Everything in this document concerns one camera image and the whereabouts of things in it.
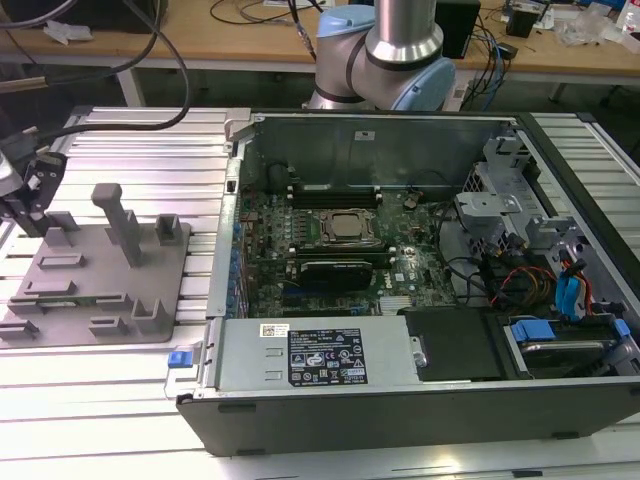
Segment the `wooden desk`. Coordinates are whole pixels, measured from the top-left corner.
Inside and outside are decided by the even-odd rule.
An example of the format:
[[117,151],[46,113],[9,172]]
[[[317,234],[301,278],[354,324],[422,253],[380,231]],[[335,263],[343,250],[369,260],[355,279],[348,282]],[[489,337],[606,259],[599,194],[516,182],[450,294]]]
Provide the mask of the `wooden desk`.
[[[314,64],[292,27],[280,25],[227,25],[209,16],[213,0],[173,0],[170,2],[163,31],[175,44],[189,68],[206,70],[251,70],[281,72],[313,72]],[[500,5],[500,0],[485,0],[481,14]],[[256,16],[274,15],[285,10],[274,7],[252,7]],[[227,0],[216,14],[242,21]],[[301,20],[315,38],[319,13],[313,9],[300,13]],[[621,45],[605,42],[599,46],[565,47],[553,32],[536,33],[528,39],[504,36],[505,25],[488,18],[485,25],[499,41],[519,48],[509,78],[514,80],[564,83],[640,84],[640,56]],[[147,43],[148,35],[117,32],[94,32],[95,39],[73,43],[67,47],[54,42],[40,30],[14,32],[16,39],[37,61],[59,65],[117,65],[135,56]],[[0,61],[26,63],[26,59],[0,34]],[[466,85],[484,69],[486,52],[474,40],[466,58],[456,60],[457,89]],[[158,41],[149,58],[140,67],[175,67],[169,51]],[[143,105],[142,95],[133,71],[119,75],[127,102]]]

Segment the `black box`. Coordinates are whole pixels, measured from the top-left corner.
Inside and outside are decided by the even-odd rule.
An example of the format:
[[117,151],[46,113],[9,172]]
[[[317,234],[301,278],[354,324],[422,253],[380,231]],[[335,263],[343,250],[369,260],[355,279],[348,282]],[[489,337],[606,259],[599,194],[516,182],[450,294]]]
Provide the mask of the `black box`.
[[[373,5],[373,0],[349,0],[352,4]],[[480,11],[480,0],[438,0],[436,23],[442,29],[442,55],[464,58]]]
[[513,9],[507,23],[507,35],[512,37],[529,38],[533,25],[540,14],[529,10]]

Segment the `motherboard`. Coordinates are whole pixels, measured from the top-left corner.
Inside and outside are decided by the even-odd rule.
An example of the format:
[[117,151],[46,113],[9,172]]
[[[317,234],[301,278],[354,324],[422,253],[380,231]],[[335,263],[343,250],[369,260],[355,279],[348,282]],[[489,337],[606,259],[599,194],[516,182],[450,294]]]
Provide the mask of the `motherboard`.
[[438,261],[439,204],[378,194],[375,208],[296,208],[282,195],[241,200],[249,317],[396,315],[455,303]]

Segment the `blue cable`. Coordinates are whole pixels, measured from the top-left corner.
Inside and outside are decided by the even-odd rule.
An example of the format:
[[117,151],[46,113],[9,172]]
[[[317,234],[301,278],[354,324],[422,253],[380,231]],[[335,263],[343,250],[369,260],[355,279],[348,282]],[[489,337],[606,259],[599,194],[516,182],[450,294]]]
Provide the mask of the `blue cable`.
[[491,51],[493,50],[495,50],[496,52],[495,61],[496,61],[496,71],[498,72],[498,76],[495,80],[491,82],[492,89],[489,90],[488,92],[485,92],[485,93],[488,93],[489,96],[487,97],[487,100],[482,107],[482,111],[484,112],[489,107],[493,99],[495,98],[496,93],[498,92],[498,88],[500,88],[501,77],[502,77],[502,56],[500,55],[500,49],[498,48],[498,44],[495,42],[493,38],[490,38],[486,35],[477,35],[477,34],[473,34],[472,36],[480,40],[484,40],[487,43],[491,44],[491,50],[489,51],[489,55],[491,55]]
[[489,94],[489,96],[487,97],[487,100],[482,106],[483,112],[489,107],[489,105],[491,105],[491,102],[496,97],[496,93],[498,93],[498,88],[500,88],[500,81],[502,78],[502,56],[500,55],[500,49],[498,48],[498,44],[494,39],[490,38],[489,41],[493,44],[493,48],[496,51],[496,70],[498,72],[498,76],[496,78],[493,91]]

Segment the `screw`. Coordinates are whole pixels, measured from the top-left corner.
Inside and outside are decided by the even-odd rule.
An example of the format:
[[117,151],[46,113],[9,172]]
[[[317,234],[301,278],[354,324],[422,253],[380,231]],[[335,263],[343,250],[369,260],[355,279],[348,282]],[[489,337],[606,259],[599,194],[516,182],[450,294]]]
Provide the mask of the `screw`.
[[424,368],[427,366],[427,356],[422,352],[413,352],[413,361],[416,367]]

